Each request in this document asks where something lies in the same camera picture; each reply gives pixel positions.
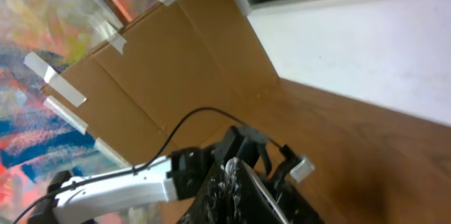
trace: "wood grain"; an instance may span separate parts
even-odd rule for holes
[[[287,80],[246,110],[250,125],[315,163],[297,188],[327,223],[451,219],[450,127]]]

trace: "brown cardboard panel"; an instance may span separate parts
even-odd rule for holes
[[[160,6],[123,36],[128,41],[123,55],[107,46],[95,58],[166,133],[194,108],[230,110],[240,102],[177,4]],[[197,114],[174,142],[196,145],[224,121],[210,112]]]
[[[81,91],[87,101],[70,105],[50,86],[43,88],[88,123],[88,132],[102,138],[127,161],[148,161],[163,144],[166,134],[134,104],[132,99],[92,59],[83,59],[64,71],[63,76]],[[177,149],[170,144],[166,153]]]
[[[274,85],[278,76],[234,0],[179,0],[229,83],[246,100]]]

